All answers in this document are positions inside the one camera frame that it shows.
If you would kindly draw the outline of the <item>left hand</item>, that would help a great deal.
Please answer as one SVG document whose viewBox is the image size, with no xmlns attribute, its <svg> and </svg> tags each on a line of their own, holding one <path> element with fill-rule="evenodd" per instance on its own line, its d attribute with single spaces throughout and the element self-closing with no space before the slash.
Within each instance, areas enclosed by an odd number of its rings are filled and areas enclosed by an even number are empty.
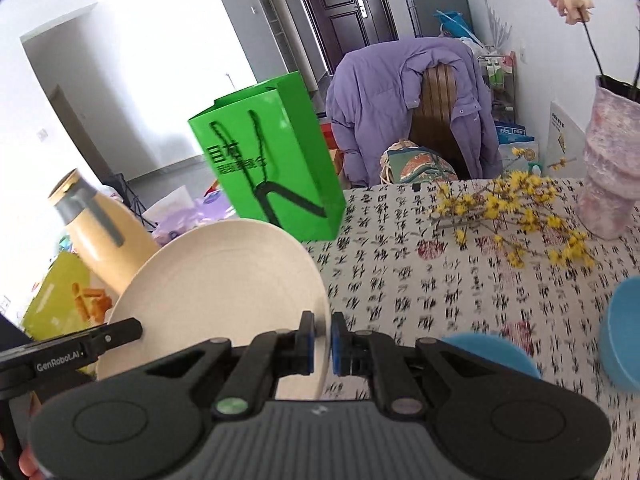
<svg viewBox="0 0 640 480">
<path fill-rule="evenodd" d="M 27 441 L 20 440 L 19 438 L 7 439 L 5 436 L 1 436 L 1 452 L 4 452 L 16 442 L 18 442 L 22 448 L 20 458 L 17 460 L 17 466 L 20 468 L 21 474 L 29 480 L 43 480 L 46 478 L 40 470 L 32 448 L 28 445 Z"/>
</svg>

